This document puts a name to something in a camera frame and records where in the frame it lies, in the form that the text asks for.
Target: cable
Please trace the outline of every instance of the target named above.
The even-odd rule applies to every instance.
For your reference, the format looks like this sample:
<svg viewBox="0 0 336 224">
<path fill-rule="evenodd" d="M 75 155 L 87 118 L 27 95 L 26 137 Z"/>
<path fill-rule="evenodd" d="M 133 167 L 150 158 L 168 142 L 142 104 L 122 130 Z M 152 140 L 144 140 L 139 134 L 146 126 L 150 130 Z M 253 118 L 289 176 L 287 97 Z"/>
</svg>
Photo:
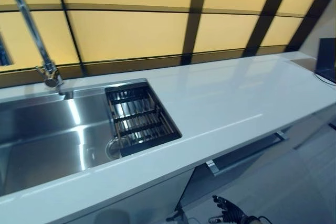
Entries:
<svg viewBox="0 0 336 224">
<path fill-rule="evenodd" d="M 196 221 L 198 224 L 201 224 L 200 221 L 197 220 L 195 217 L 191 217 L 191 218 L 189 218 L 189 219 L 188 219 L 188 222 L 189 222 L 189 220 L 194 220 L 194 221 Z"/>
<path fill-rule="evenodd" d="M 320 81 L 323 81 L 324 83 L 329 84 L 329 85 L 331 85 L 331 86 L 336 86 L 335 84 L 332 84 L 332 83 L 329 83 L 329 82 L 326 82 L 326 81 L 322 80 L 316 73 L 314 73 L 314 75 L 315 75 L 315 77 L 316 77 L 317 79 L 319 79 Z"/>
<path fill-rule="evenodd" d="M 261 218 L 263 218 L 263 219 L 265 219 L 265 220 L 267 220 L 270 224 L 273 224 L 269 219 L 267 219 L 265 216 L 259 216 L 259 220 L 261 219 Z"/>
</svg>

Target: robotic hand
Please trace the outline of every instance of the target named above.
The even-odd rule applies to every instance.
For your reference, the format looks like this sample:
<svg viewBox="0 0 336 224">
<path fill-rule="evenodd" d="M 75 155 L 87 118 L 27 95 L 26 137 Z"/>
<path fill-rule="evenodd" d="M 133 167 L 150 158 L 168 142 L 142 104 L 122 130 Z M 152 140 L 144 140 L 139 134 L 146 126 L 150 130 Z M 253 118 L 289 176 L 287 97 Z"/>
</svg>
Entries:
<svg viewBox="0 0 336 224">
<path fill-rule="evenodd" d="M 237 207 L 232 202 L 218 197 L 216 195 L 212 196 L 214 202 L 217 203 L 217 207 L 223 209 L 222 215 L 214 216 L 209 218 L 209 223 L 236 223 L 236 224 L 262 224 L 260 218 L 264 218 L 269 221 L 266 217 L 260 216 L 259 218 L 255 216 L 247 216 L 239 207 Z"/>
</svg>

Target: laptop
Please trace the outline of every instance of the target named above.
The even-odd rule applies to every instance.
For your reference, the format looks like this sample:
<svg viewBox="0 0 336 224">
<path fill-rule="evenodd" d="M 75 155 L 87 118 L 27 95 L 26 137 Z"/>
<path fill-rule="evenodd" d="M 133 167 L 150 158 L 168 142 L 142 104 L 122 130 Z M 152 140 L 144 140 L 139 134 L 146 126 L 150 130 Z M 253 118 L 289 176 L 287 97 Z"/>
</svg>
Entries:
<svg viewBox="0 0 336 224">
<path fill-rule="evenodd" d="M 315 73 L 336 83 L 336 38 L 320 39 Z"/>
</svg>

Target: sink basin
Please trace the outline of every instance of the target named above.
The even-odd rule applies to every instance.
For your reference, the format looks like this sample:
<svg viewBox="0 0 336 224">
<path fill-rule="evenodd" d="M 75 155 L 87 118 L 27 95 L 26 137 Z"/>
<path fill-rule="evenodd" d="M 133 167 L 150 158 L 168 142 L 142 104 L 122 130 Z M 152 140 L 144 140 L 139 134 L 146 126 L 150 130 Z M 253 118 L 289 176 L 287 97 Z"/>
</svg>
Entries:
<svg viewBox="0 0 336 224">
<path fill-rule="evenodd" d="M 0 195 L 181 137 L 145 79 L 0 103 Z"/>
</svg>

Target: faucet spout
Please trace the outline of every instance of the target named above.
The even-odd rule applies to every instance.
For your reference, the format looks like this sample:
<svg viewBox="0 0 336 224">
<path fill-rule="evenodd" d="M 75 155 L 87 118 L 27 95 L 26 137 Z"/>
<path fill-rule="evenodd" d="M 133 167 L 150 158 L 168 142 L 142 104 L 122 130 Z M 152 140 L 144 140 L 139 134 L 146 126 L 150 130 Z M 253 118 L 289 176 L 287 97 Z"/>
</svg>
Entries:
<svg viewBox="0 0 336 224">
<path fill-rule="evenodd" d="M 43 59 L 43 68 L 36 67 L 38 72 L 42 75 L 44 82 L 49 87 L 57 87 L 63 84 L 63 80 L 59 75 L 55 63 L 50 59 L 42 38 L 37 30 L 37 27 L 31 17 L 28 5 L 25 0 L 15 0 L 19 11 L 22 13 L 23 18 L 28 26 L 31 36 L 38 48 L 39 53 Z"/>
</svg>

